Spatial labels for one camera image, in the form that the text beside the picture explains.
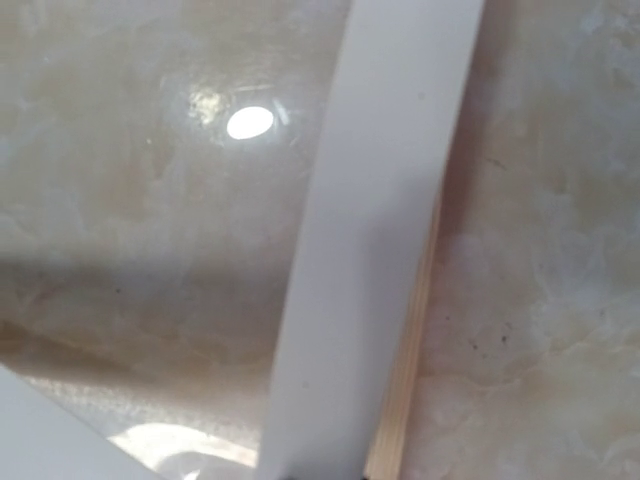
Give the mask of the white mat board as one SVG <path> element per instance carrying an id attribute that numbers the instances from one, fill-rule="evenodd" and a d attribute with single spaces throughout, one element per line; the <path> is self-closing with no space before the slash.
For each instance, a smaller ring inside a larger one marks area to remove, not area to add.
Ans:
<path id="1" fill-rule="evenodd" d="M 480 1 L 5 1 L 1 475 L 358 479 Z"/>

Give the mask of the wooden picture frame pink edge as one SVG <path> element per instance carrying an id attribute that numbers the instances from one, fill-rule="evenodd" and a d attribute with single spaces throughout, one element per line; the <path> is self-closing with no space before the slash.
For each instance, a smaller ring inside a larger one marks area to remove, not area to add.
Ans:
<path id="1" fill-rule="evenodd" d="M 364 477 L 392 480 L 400 477 L 411 405 L 416 384 L 422 331 L 427 314 L 431 271 L 440 225 L 442 194 L 435 197 L 431 224 L 413 291 L 403 335 L 394 361 L 380 422 L 369 451 Z"/>

